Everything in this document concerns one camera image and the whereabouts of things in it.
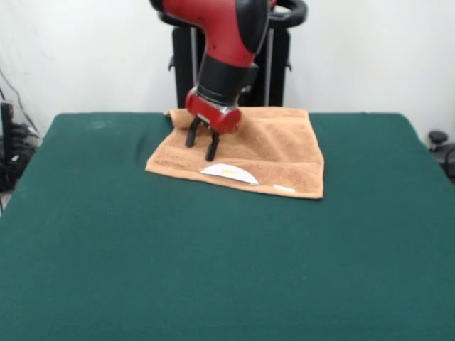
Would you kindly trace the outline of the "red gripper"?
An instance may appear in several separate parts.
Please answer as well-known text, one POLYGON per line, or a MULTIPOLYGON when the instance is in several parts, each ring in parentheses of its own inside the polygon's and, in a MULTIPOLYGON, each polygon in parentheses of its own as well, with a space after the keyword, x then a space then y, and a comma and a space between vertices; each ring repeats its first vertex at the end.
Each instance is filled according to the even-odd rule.
POLYGON ((212 141, 208 146, 205 159, 213 160, 218 149, 220 134, 231 134, 238 129, 242 118, 240 109, 235 105, 213 104, 200 96, 196 87, 191 89, 186 96, 186 109, 195 117, 188 129, 186 147, 194 146, 198 126, 203 121, 212 129, 212 141))

